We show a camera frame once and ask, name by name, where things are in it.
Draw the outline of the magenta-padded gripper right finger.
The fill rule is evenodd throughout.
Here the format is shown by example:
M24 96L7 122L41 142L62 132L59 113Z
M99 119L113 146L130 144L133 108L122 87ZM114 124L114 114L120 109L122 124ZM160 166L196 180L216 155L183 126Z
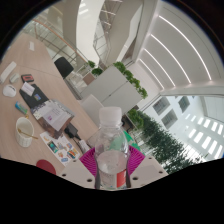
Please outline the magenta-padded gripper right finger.
M153 156L145 156L133 146L129 147L126 176L129 189L143 187L167 175L168 173Z

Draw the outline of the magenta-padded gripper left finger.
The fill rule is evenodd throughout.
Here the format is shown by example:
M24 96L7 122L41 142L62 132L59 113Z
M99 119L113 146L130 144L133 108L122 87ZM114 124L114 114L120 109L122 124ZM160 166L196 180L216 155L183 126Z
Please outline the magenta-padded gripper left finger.
M98 189L99 174L94 157L95 149L88 150L78 159L71 160L60 176L84 188Z

